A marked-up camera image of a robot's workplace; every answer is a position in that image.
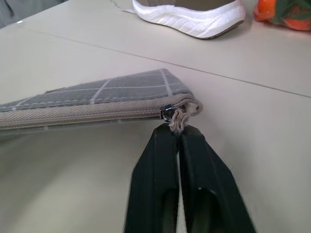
beige table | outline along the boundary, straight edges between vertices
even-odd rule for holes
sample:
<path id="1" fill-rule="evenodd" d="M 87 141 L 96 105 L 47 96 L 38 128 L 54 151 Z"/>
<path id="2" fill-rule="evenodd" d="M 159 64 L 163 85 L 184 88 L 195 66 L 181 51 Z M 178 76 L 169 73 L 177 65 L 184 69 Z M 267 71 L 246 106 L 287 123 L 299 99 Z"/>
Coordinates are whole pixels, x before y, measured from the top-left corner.
<path id="1" fill-rule="evenodd" d="M 254 2 L 245 0 L 249 12 Z M 310 232 L 311 34 L 249 15 L 201 41 L 118 12 L 108 0 L 70 0 L 0 30 L 0 42 L 1 103 L 169 69 L 204 104 L 191 125 L 231 169 L 258 232 Z M 0 231 L 122 232 L 131 171 L 159 124 L 0 142 Z"/>

sneaker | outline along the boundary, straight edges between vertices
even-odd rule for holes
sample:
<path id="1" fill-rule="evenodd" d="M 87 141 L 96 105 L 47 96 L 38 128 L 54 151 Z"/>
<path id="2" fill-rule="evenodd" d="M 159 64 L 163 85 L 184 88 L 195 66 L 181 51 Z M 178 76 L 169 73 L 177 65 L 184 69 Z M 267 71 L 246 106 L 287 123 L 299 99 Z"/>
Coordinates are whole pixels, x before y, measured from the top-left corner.
<path id="1" fill-rule="evenodd" d="M 240 0 L 133 0 L 139 17 L 200 39 L 212 39 L 243 23 Z"/>

white midsole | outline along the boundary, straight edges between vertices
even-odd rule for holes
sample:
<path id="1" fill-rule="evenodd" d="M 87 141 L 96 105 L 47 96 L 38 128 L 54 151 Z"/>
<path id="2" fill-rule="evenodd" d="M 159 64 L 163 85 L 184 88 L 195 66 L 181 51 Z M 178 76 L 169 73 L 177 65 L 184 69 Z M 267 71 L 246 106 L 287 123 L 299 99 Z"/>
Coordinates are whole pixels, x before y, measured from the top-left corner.
<path id="1" fill-rule="evenodd" d="M 240 0 L 209 11 L 194 11 L 173 5 L 143 6 L 133 0 L 133 7 L 142 19 L 175 28 L 198 38 L 220 34 L 245 18 Z"/>

zipper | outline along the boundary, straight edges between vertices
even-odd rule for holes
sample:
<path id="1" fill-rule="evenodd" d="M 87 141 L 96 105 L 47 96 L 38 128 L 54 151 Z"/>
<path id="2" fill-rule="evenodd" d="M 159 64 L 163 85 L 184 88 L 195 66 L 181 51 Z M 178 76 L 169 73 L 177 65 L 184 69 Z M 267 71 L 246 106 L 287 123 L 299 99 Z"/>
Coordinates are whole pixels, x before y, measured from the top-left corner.
<path id="1" fill-rule="evenodd" d="M 122 103 L 102 103 L 94 105 L 75 105 L 67 107 L 53 107 L 41 109 L 28 109 L 16 112 L 5 112 L 3 121 L 0 123 L 0 130 L 12 129 L 27 129 L 27 128 L 42 128 L 47 126 L 62 126 L 79 123 L 104 122 L 107 120 L 118 119 L 163 119 L 170 122 L 176 109 L 185 111 L 185 104 L 195 102 L 189 95 L 184 95 L 183 98 L 174 99 L 175 102 L 166 104 L 165 107 L 157 107 L 154 109 L 140 110 L 143 106 L 135 105 L 133 108 L 138 110 L 130 110 L 123 107 L 123 111 L 118 111 L 118 105 Z"/>

plaid fabric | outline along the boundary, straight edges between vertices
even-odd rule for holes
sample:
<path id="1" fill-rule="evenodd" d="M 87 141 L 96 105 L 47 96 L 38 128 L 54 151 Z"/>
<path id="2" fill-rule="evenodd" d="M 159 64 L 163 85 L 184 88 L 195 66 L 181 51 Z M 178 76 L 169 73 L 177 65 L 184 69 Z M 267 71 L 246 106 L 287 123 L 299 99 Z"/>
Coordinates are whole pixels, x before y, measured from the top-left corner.
<path id="1" fill-rule="evenodd" d="M 42 95 L 1 104 L 0 112 L 151 100 L 181 93 L 191 94 L 178 78 L 168 70 L 160 69 L 57 89 Z"/>

